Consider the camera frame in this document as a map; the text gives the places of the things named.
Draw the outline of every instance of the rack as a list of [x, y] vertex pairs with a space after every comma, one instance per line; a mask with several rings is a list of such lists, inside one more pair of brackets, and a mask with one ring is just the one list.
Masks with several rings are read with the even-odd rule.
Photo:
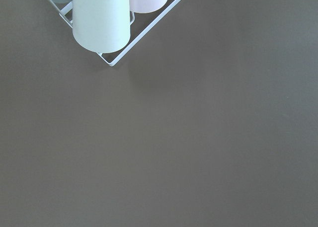
[[[56, 9], [60, 17], [72, 28], [72, 2], [60, 7], [52, 0], [48, 0], [50, 4]], [[131, 30], [132, 37], [129, 43], [120, 51], [115, 53], [97, 53], [108, 65], [111, 67], [117, 64], [123, 56], [134, 47], [168, 12], [170, 12], [181, 0], [168, 0], [166, 5], [160, 10], [146, 14], [134, 14], [131, 12]]]

